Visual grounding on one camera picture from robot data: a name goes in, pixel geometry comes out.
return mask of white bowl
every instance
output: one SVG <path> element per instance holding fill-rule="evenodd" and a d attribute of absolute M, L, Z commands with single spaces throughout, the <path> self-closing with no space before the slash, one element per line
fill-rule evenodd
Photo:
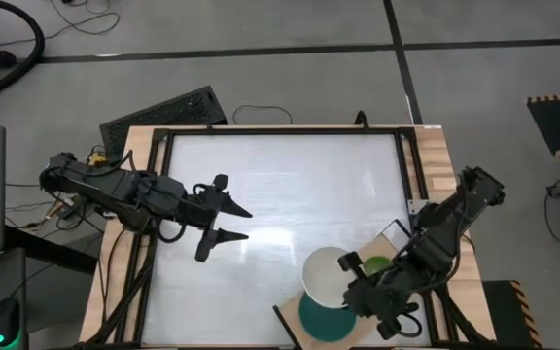
<path fill-rule="evenodd" d="M 303 289 L 321 306 L 341 308 L 342 294 L 355 279 L 351 271 L 343 271 L 338 264 L 338 258 L 345 254 L 346 251 L 336 247 L 319 248 L 303 264 Z"/>

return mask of wooden board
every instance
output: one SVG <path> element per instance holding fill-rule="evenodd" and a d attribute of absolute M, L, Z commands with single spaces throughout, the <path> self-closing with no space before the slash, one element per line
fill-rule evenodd
<path fill-rule="evenodd" d="M 455 193 L 457 185 L 444 132 L 440 126 L 416 126 L 415 130 L 429 199 L 433 202 L 441 202 Z M 418 183 L 411 165 L 412 158 L 409 151 L 405 152 L 405 157 L 410 178 L 413 177 L 413 180 L 410 181 L 412 191 L 418 195 Z M 496 339 L 473 247 L 467 241 L 462 240 L 461 251 L 459 270 L 448 283 L 449 293 L 481 334 L 490 339 Z M 435 294 L 433 296 L 438 336 L 440 339 L 447 340 L 444 313 L 438 297 Z M 460 339 L 464 338 L 460 332 L 458 335 L 460 335 Z"/>
<path fill-rule="evenodd" d="M 393 127 L 403 125 L 378 125 L 372 127 Z M 162 126 L 161 128 L 174 128 L 174 129 L 202 129 L 206 126 Z M 214 126 L 217 128 L 256 128 L 257 126 L 231 126 L 219 125 Z M 285 125 L 266 126 L 274 128 L 286 128 Z M 360 125 L 291 125 L 291 128 L 361 128 Z M 151 149 L 151 141 L 154 126 L 134 126 L 129 130 L 129 135 L 126 141 L 126 149 L 133 150 L 133 159 L 138 168 L 144 168 L 148 163 L 148 158 Z M 442 201 L 455 191 L 455 174 L 451 165 L 444 134 L 439 126 L 415 126 L 418 149 L 423 164 L 423 171 L 427 182 L 427 189 L 430 199 L 433 201 Z M 162 162 L 163 152 L 158 153 L 159 158 L 157 163 Z M 408 160 L 408 172 L 410 174 L 410 183 L 412 184 L 412 191 L 417 193 L 416 175 L 411 165 L 411 153 L 405 152 L 406 159 Z M 106 268 L 107 258 L 112 250 L 113 242 L 121 231 L 121 225 L 118 221 L 110 221 L 105 230 L 103 244 L 101 246 L 101 263 Z M 112 270 L 110 272 L 110 288 L 108 295 L 108 310 L 118 303 L 122 296 L 123 283 L 130 255 L 130 243 L 132 236 L 125 234 L 128 237 L 123 237 L 116 251 L 114 252 Z M 485 296 L 480 284 L 480 276 L 476 266 L 476 260 L 472 247 L 467 242 L 462 241 L 462 265 L 460 271 L 454 277 L 454 280 L 449 283 L 449 290 L 451 296 L 455 301 L 460 303 L 460 308 L 471 320 L 476 328 L 484 335 L 490 337 L 494 333 L 489 310 L 485 302 Z M 141 254 L 140 260 L 143 259 L 145 254 Z M 94 281 L 87 303 L 87 311 L 80 335 L 80 341 L 84 341 L 93 336 L 100 328 L 101 314 L 102 314 L 102 299 L 100 295 L 100 283 L 98 277 L 98 270 L 94 274 Z M 129 315 L 127 318 L 124 340 L 131 340 L 133 337 L 133 325 L 137 316 L 137 301 L 129 308 Z M 440 338 L 446 338 L 446 326 L 441 313 L 441 306 L 436 307 L 437 328 Z"/>

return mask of black floor stripe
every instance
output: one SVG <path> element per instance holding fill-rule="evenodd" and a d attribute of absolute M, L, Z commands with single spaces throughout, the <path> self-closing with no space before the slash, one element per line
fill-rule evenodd
<path fill-rule="evenodd" d="M 456 43 L 405 44 L 406 51 L 456 50 L 456 49 L 494 49 L 494 48 L 532 48 L 560 46 L 560 39 L 496 40 Z"/>
<path fill-rule="evenodd" d="M 239 56 L 304 54 L 304 53 L 374 53 L 374 52 L 391 51 L 393 49 L 394 47 L 392 44 L 384 44 L 384 45 L 335 45 L 335 46 L 291 47 L 291 48 L 208 50 L 208 51 L 191 51 L 191 52 L 149 52 L 149 53 L 123 53 L 123 54 L 100 54 L 100 55 L 89 54 L 89 55 L 79 55 L 79 56 L 43 57 L 41 63 L 114 62 L 114 61 L 129 61 L 129 60 L 239 57 Z"/>
<path fill-rule="evenodd" d="M 560 46 L 560 39 L 402 44 L 402 48 L 405 51 L 529 48 L 529 47 L 549 47 L 549 46 Z M 204 58 L 204 57 L 240 57 L 240 56 L 304 54 L 304 53 L 374 53 L 374 52 L 397 51 L 397 48 L 398 46 L 395 46 L 395 44 L 363 44 L 363 45 L 332 45 L 332 46 L 315 46 L 315 47 L 201 50 L 201 51 L 190 51 L 190 52 L 88 54 L 88 55 L 77 55 L 77 56 L 72 55 L 72 56 L 43 57 L 40 63 L 115 62 L 115 61 L 130 61 L 130 60 L 162 60 L 162 59 Z"/>
<path fill-rule="evenodd" d="M 423 117 L 420 115 L 420 109 L 418 108 L 418 99 L 416 98 L 412 75 L 409 73 L 409 65 L 407 64 L 407 58 L 405 57 L 401 32 L 399 30 L 399 25 L 397 24 L 397 16 L 395 15 L 392 0 L 384 0 L 384 8 L 386 9 L 388 24 L 390 25 L 390 34 L 393 37 L 397 63 L 399 64 L 399 70 L 401 71 L 403 90 L 405 91 L 407 103 L 409 104 L 409 113 L 411 114 L 414 124 L 421 125 L 423 124 Z"/>

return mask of teal plate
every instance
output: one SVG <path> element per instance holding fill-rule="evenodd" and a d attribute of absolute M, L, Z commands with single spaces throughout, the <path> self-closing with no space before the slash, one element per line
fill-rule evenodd
<path fill-rule="evenodd" d="M 307 293 L 303 294 L 299 302 L 299 318 L 310 336 L 325 342 L 342 340 L 356 325 L 356 315 L 353 313 L 323 307 Z"/>

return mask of computer mouse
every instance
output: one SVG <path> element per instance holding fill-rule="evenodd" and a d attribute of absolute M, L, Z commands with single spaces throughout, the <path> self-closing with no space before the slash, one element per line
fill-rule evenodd
<path fill-rule="evenodd" d="M 0 301 L 0 347 L 10 345 L 18 336 L 20 306 L 15 297 Z"/>

